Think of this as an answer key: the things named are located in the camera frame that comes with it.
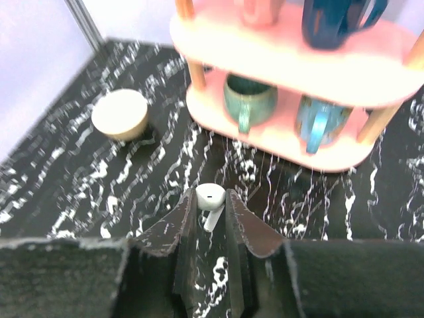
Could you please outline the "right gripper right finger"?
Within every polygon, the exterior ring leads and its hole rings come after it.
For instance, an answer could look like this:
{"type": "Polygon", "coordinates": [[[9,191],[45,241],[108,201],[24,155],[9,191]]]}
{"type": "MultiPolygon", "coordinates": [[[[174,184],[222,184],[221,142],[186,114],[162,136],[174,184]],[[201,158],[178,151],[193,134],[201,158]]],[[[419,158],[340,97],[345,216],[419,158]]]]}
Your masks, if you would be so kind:
{"type": "Polygon", "coordinates": [[[423,245],[284,238],[226,192],[233,317],[422,317],[423,245]]]}

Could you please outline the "white earbud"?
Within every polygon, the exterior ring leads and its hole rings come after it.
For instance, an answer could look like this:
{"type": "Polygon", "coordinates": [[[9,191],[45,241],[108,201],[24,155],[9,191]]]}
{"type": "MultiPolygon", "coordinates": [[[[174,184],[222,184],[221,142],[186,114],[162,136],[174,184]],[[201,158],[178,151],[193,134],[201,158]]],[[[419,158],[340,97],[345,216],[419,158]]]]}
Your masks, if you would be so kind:
{"type": "Polygon", "coordinates": [[[203,228],[211,233],[216,227],[225,206],[225,189],[218,184],[206,183],[197,186],[195,192],[197,207],[202,211],[209,212],[203,228]]]}

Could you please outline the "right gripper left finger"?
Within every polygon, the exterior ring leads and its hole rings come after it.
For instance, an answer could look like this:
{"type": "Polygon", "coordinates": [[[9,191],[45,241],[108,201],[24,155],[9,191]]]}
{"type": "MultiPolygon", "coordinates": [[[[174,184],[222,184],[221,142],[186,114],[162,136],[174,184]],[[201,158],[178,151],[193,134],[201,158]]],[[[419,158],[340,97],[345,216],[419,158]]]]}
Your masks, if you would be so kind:
{"type": "Polygon", "coordinates": [[[137,238],[4,238],[2,317],[188,317],[193,189],[137,238]]]}

